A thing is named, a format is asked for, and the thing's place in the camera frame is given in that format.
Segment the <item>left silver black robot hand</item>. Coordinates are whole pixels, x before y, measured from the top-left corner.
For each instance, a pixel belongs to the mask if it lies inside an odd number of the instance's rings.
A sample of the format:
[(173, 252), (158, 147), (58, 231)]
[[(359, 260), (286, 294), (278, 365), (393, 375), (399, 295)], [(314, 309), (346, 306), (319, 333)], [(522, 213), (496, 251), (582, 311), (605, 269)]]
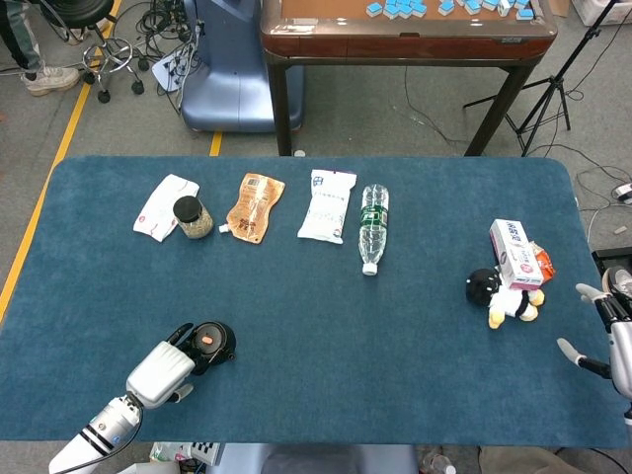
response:
[(194, 386), (185, 379), (195, 368), (194, 361), (177, 342), (193, 327), (186, 323), (161, 341), (128, 376), (127, 396), (144, 409), (156, 409), (165, 403), (179, 403)]

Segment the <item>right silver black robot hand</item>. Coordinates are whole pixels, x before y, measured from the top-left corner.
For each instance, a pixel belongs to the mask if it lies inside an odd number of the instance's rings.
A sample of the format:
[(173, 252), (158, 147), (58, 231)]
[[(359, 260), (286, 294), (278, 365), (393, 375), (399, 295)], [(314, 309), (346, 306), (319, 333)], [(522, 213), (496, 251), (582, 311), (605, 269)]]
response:
[(592, 303), (608, 338), (609, 362), (581, 354), (568, 340), (557, 339), (558, 348), (574, 365), (612, 381), (615, 390), (631, 399), (631, 315), (611, 292), (577, 283), (582, 301)]

